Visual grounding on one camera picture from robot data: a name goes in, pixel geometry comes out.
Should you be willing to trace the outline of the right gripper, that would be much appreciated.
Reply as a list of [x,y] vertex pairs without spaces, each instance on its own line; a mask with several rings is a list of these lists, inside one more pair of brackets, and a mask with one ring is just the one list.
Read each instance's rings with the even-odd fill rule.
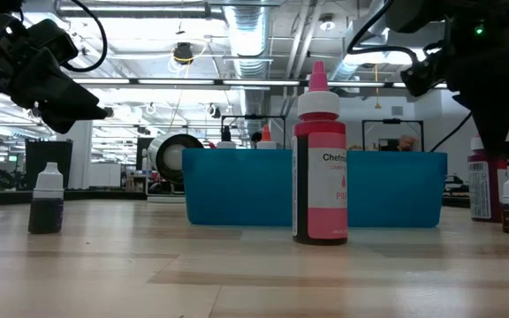
[[484,149],[505,152],[509,133],[509,46],[472,55],[451,57],[446,68],[447,89],[469,110]]

